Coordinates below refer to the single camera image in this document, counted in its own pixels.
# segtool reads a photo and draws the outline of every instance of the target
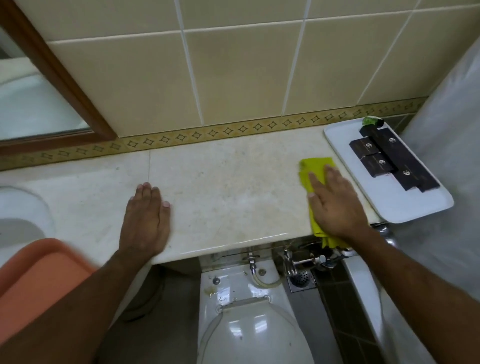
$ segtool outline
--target brown wooden frame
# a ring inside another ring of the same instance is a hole
[[[78,146],[117,137],[13,0],[0,0],[0,26],[91,128],[2,140],[0,155]]]

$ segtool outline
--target yellow cleaning cloth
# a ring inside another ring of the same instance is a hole
[[[307,158],[302,159],[300,161],[300,181],[303,187],[307,190],[307,192],[313,192],[312,185],[310,183],[310,179],[308,178],[308,173],[313,172],[315,176],[317,176],[318,180],[325,184],[325,173],[324,173],[324,166],[325,164],[329,164],[330,166],[334,167],[335,163],[331,158]],[[318,237],[322,237],[322,246],[325,248],[328,246],[329,248],[349,248],[350,246],[346,244],[343,240],[339,238],[334,238],[328,236],[323,232],[323,230],[318,226],[317,222],[313,218],[313,212],[310,208],[310,224],[312,226],[313,234]]]

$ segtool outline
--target toilet lid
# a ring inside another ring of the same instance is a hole
[[[313,364],[297,322],[267,298],[222,307],[200,342],[197,364]]]

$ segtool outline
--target flexible hose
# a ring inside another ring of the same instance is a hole
[[[257,273],[255,274],[252,274],[252,277],[253,277],[253,281],[259,286],[259,287],[262,287],[262,288],[275,288],[275,287],[278,287],[281,283],[282,283],[282,279],[279,278],[276,282],[273,282],[273,283],[264,283],[260,280],[260,278],[258,278],[257,276]]]

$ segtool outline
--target white tray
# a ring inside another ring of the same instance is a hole
[[[416,187],[405,191],[392,174],[372,177],[348,145],[352,140],[363,138],[360,134],[362,120],[363,118],[359,118],[331,124],[324,129],[324,133],[373,208],[383,219],[399,224],[454,205],[452,195],[438,180],[439,188],[422,193]],[[386,123],[382,128],[392,130]],[[405,143],[403,144],[415,155]]]

